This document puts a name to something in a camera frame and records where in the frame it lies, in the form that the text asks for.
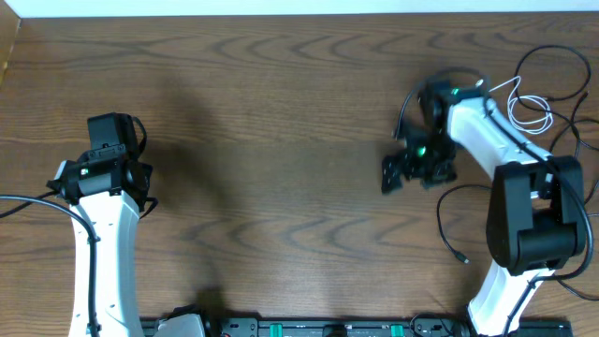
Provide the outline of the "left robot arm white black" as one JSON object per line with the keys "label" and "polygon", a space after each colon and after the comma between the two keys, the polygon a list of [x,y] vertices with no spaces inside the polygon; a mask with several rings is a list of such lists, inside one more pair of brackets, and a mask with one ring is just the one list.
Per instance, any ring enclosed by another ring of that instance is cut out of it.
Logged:
{"label": "left robot arm white black", "polygon": [[140,336],[135,239],[149,201],[152,167],[139,162],[147,137],[136,117],[108,113],[87,122],[91,148],[65,160],[47,186],[74,216],[72,336]]}

